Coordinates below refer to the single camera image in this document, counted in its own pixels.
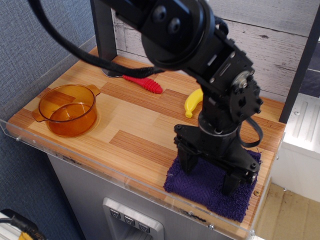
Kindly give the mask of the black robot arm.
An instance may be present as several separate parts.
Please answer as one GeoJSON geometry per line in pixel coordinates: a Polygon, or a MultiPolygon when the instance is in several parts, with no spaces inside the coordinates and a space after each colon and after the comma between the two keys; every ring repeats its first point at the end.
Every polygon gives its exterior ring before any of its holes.
{"type": "Polygon", "coordinates": [[[226,171],[222,193],[255,181],[259,165],[246,152],[242,123],[261,128],[252,116],[263,104],[246,53],[217,27],[204,0],[108,0],[117,16],[141,33],[147,58],[159,69],[181,70],[195,78],[203,92],[198,126],[175,126],[179,162],[190,173],[199,159],[226,171]]]}

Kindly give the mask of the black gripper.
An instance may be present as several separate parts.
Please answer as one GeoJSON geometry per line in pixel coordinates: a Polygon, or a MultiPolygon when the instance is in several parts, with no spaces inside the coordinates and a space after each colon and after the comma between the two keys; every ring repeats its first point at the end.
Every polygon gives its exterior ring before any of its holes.
{"type": "Polygon", "coordinates": [[[190,174],[198,164],[199,158],[226,171],[222,194],[232,195],[240,183],[253,184],[260,170],[259,164],[247,153],[245,148],[253,148],[260,140],[244,142],[240,137],[242,125],[218,132],[206,120],[199,126],[177,124],[174,127],[179,164],[190,174]]]}

